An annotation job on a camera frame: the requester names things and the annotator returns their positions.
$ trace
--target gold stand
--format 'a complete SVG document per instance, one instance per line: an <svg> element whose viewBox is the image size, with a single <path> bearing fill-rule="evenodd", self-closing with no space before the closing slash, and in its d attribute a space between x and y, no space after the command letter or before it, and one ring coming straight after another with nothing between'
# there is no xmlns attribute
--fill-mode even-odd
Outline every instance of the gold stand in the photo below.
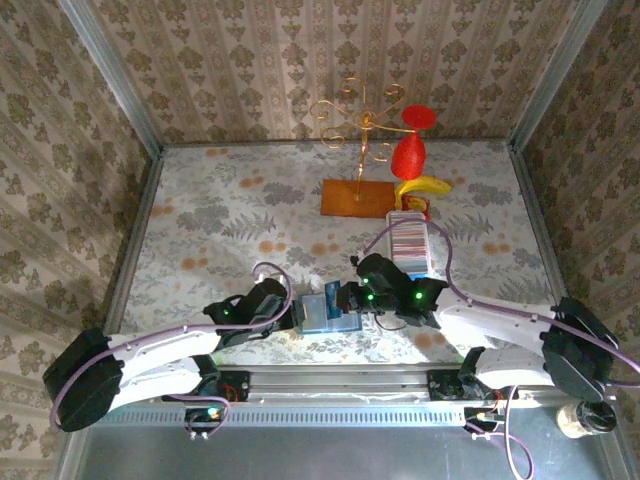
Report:
<svg viewBox="0 0 640 480"><path fill-rule="evenodd" d="M322 185L322 206L320 213L322 215L339 216L339 217L360 217L360 218L385 218L386 214L395 210L395 185L391 182L370 182L362 181L362 172L367 155L376 162L386 162L393 155L393 147L389 143L382 143L381 149L386 149L387 154L384 156L374 155L369 148L369 131L375 128L392 132L413 133L414 130L402 128L385 127L376 123L383 115L397 107L406 96L405 88L397 83L387 87L384 94L387 97L398 97L398 99L380 113L372 112L366 108L367 104L367 86L356 77L345 78L342 81L341 90L345 93L351 93L351 83L357 83L362 90L362 110L352 112L339 107L329 100L318 100L311 108L309 113L319 119L324 120L329 116L328 108L320 110L318 107L331 106L347 118L351 119L350 126L354 126L362 130L362 143L360 147L360 161L358 163L358 179L353 180L324 180ZM338 130L341 127L327 127L320 133L320 139L329 148L341 148L345 144L345 137ZM334 131L335 135L329 135L328 132Z"/></svg>

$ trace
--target wall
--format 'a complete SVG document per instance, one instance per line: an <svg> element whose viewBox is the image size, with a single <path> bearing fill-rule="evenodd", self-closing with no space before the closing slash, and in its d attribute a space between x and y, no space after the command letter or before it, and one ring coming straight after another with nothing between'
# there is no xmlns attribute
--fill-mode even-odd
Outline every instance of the wall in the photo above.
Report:
<svg viewBox="0 0 640 480"><path fill-rule="evenodd" d="M570 292L640 358L640 2L609 2L525 149ZM618 374L637 381L637 374ZM640 457L640 395L618 390Z"/></svg>
<svg viewBox="0 0 640 480"><path fill-rule="evenodd" d="M147 156L55 2L0 2L0 478L45 478L41 376L100 325Z"/></svg>
<svg viewBox="0 0 640 480"><path fill-rule="evenodd" d="M90 0L162 143L317 138L342 78L439 114L436 137L508 137L577 0ZM332 118L330 125L342 123Z"/></svg>

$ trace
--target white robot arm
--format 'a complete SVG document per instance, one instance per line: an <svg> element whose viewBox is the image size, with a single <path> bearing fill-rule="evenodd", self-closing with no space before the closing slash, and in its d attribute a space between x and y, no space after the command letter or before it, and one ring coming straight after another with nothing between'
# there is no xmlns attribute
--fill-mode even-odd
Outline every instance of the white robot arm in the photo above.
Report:
<svg viewBox="0 0 640 480"><path fill-rule="evenodd" d="M475 332L514 345L471 349L459 374L469 395L484 398L514 384L555 385L574 397L602 401L612 355L540 321L555 318L617 348L611 332L579 302L521 305L467 296L441 280L411 280L378 254L364 258L357 274L362 285L349 282L337 292L336 304L344 312L392 311L412 325L441 328L445 336ZM209 356L214 350L293 328L290 300L290 289L267 278L246 296L213 303L173 328L111 337L99 329L83 332L43 377L61 428L84 428L119 406L147 398L197 395L219 378Z"/></svg>

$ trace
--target toy banana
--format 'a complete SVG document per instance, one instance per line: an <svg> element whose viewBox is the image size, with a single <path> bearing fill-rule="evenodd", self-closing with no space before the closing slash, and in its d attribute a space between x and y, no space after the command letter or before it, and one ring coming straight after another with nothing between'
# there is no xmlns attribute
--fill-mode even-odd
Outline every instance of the toy banana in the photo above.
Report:
<svg viewBox="0 0 640 480"><path fill-rule="evenodd" d="M438 180L435 177L423 176L418 177L415 180L408 180L402 182L396 187L396 209L402 209L402 195L408 192L427 192L435 193L436 195L445 195L451 191L451 185L442 180Z"/></svg>

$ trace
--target wooden board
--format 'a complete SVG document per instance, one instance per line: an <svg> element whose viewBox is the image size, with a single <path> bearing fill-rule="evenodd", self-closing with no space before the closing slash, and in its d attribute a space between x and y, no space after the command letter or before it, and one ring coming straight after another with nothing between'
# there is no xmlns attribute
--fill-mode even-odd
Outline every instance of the wooden board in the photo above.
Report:
<svg viewBox="0 0 640 480"><path fill-rule="evenodd" d="M360 182L356 200L353 180L324 180L321 215L336 217L385 218L395 210L395 185L391 182Z"/></svg>

